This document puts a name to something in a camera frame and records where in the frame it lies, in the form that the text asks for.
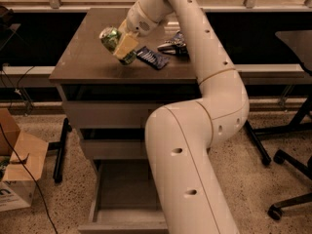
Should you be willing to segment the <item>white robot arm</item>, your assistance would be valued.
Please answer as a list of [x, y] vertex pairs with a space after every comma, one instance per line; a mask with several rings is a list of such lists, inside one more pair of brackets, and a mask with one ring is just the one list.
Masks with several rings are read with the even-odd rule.
[[201, 91], [164, 105], [145, 126], [147, 157], [170, 234], [240, 234], [208, 156], [236, 135], [250, 104], [242, 79], [196, 0], [138, 0], [120, 26], [148, 34], [175, 13]]

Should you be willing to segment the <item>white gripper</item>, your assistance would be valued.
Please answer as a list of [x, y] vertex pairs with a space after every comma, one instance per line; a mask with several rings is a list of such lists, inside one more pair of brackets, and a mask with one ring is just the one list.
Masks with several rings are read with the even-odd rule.
[[[131, 7], [128, 11], [126, 20], [124, 20], [118, 30], [121, 33], [132, 32], [139, 36], [147, 36], [158, 26], [157, 22], [154, 22], [148, 17], [148, 15], [143, 11], [138, 2]], [[137, 38], [130, 34], [117, 34], [113, 37], [115, 49], [113, 51], [113, 56], [117, 59], [123, 59], [127, 54], [133, 51], [137, 45]]]

